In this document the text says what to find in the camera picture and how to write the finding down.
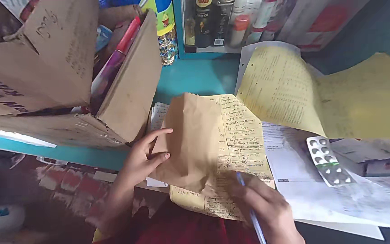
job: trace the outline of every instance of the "wall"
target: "wall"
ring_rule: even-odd
[[[376,52],[390,55],[390,0],[371,0],[320,53],[303,56],[322,73],[331,74]]]

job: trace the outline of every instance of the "blister pack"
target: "blister pack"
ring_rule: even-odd
[[[330,187],[355,183],[352,176],[340,166],[330,147],[329,140],[324,136],[308,137],[306,139],[309,153],[323,180]]]

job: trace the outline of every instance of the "bottle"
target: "bottle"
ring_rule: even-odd
[[[185,40],[186,45],[195,45],[195,20],[192,18],[185,21]]]
[[[256,43],[260,40],[261,34],[263,34],[263,28],[255,28],[252,26],[251,33],[249,34],[248,38],[246,39],[246,45],[251,45],[253,43]]]
[[[270,16],[275,9],[277,0],[263,0],[260,5],[260,10],[257,14],[257,19],[252,24],[252,27],[262,29],[267,26]]]
[[[231,14],[230,23],[234,23],[237,16],[245,12],[247,0],[236,0],[233,6],[233,13]]]
[[[196,0],[195,46],[199,48],[211,45],[210,7],[211,0]]]
[[[242,14],[236,17],[234,20],[234,27],[231,32],[230,47],[240,47],[242,45],[243,37],[245,36],[246,29],[249,26],[249,15]]]
[[[225,44],[228,33],[228,23],[234,0],[215,0],[212,4],[212,19],[214,20],[214,31],[212,31],[213,46],[220,47]]]

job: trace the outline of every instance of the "orange cap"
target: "orange cap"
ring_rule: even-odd
[[[249,15],[242,14],[236,17],[234,20],[234,30],[243,31],[248,28],[249,25]]]

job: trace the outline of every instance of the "teal counter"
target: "teal counter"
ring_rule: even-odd
[[[169,104],[183,92],[201,96],[234,93],[238,59],[182,60],[162,68],[153,102]],[[40,147],[0,138],[0,149],[46,158],[120,170],[127,152],[94,148],[57,146]]]

